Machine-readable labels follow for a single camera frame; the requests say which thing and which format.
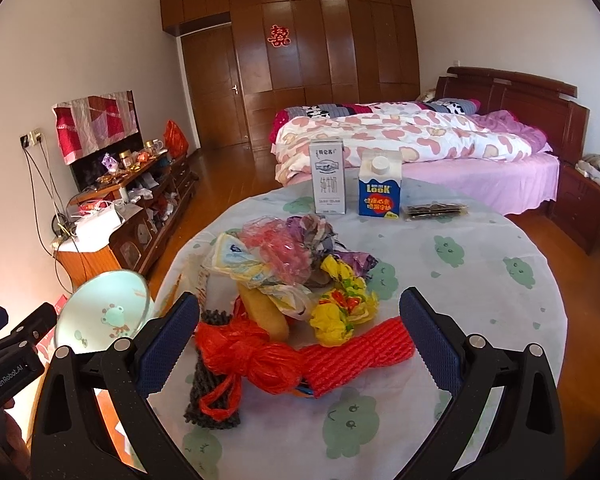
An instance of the bed headboard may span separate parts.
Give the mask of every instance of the bed headboard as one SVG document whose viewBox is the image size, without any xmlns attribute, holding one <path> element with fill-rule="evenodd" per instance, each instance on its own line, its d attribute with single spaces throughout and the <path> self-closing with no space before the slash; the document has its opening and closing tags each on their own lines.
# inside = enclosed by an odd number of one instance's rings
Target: bed headboard
<svg viewBox="0 0 600 480">
<path fill-rule="evenodd" d="M 537 75 L 490 68 L 449 67 L 441 77 L 436 99 L 478 99 L 479 114 L 508 110 L 519 121 L 546 133 L 553 153 L 575 164 L 582 158 L 589 110 L 563 96 L 577 97 L 575 86 Z"/>
</svg>

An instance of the black yarn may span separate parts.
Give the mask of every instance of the black yarn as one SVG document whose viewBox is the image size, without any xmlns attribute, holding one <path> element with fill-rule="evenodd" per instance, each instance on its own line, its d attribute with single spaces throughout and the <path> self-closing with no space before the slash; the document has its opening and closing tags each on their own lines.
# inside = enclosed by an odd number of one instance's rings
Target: black yarn
<svg viewBox="0 0 600 480">
<path fill-rule="evenodd" d="M 209 325 L 221 326 L 229 324 L 231 315 L 217 310 L 212 312 L 205 310 L 200 315 L 200 319 Z M 191 387 L 191 394 L 189 396 L 190 404 L 187 406 L 187 410 L 184 413 L 184 420 L 186 422 L 191 422 L 192 424 L 197 424 L 201 428 L 209 428 L 210 430 L 229 430 L 240 424 L 240 415 L 238 412 L 235 412 L 229 418 L 218 422 L 200 411 L 200 399 L 215 390 L 216 387 L 224 381 L 225 377 L 226 376 L 224 375 L 215 375 L 209 371 L 202 361 L 200 350 L 198 350 L 198 362 L 196 364 L 193 386 Z M 211 407 L 225 410 L 229 405 L 228 403 L 228 392 L 225 392 L 218 400 L 216 400 L 216 402 L 211 404 Z"/>
</svg>

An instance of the pink bed sheet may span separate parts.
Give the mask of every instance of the pink bed sheet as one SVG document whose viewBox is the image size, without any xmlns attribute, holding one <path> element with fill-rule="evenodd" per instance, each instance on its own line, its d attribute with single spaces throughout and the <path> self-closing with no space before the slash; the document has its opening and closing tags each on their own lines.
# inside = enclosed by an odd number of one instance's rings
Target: pink bed sheet
<svg viewBox="0 0 600 480">
<path fill-rule="evenodd" d="M 462 192 L 507 215 L 555 200 L 559 168 L 553 155 L 535 153 L 517 162 L 459 158 L 403 164 L 402 176 Z M 311 174 L 299 173 L 287 185 L 309 179 Z"/>
</svg>

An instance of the wooden door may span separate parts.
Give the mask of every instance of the wooden door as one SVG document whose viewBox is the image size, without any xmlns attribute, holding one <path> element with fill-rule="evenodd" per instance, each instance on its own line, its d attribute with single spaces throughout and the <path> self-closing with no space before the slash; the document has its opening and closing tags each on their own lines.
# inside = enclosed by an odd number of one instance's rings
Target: wooden door
<svg viewBox="0 0 600 480">
<path fill-rule="evenodd" d="M 248 142 L 231 25 L 184 36 L 182 53 L 201 147 Z"/>
</svg>

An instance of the round table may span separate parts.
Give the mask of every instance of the round table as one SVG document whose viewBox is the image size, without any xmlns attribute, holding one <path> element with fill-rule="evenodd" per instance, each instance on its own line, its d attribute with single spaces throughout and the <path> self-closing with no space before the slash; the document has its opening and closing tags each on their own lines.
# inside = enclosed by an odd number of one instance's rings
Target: round table
<svg viewBox="0 0 600 480">
<path fill-rule="evenodd" d="M 483 334 L 496 348 L 544 347 L 557 381 L 564 356 L 567 318 L 557 284 L 544 256 L 525 233 L 487 206 L 449 189 L 402 181 L 402 204 L 463 202 L 467 215 L 453 219 L 404 221 L 358 215 L 357 170 L 347 170 L 347 209 L 329 216 L 337 239 L 351 251 L 380 260 L 371 287 L 381 305 L 367 325 L 398 315 L 398 299 L 416 286 L 437 312 L 454 318 L 467 334 Z M 278 189 L 232 206 L 192 238 L 177 255 L 158 292 L 156 305 L 185 290 L 196 292 L 200 263 L 219 233 L 261 216 L 286 218 L 313 210 L 311 182 Z M 206 308 L 231 310 L 237 295 L 225 277 L 211 275 Z M 315 342 L 304 323 L 290 343 Z M 356 328 L 363 333 L 369 327 Z M 184 422 L 196 365 L 187 345 L 163 390 L 150 396 L 158 418 L 205 480 L 375 480 L 393 479 L 440 418 L 450 394 L 437 389 L 420 355 L 390 368 L 367 370 L 346 387 L 320 399 L 271 396 L 243 380 L 242 423 L 232 430 L 203 430 Z M 493 390 L 474 436 L 458 466 L 471 462 L 487 435 L 501 395 Z M 358 443 L 347 435 L 330 445 L 323 423 L 333 410 L 363 417 Z M 375 434 L 362 423 L 377 413 Z"/>
</svg>

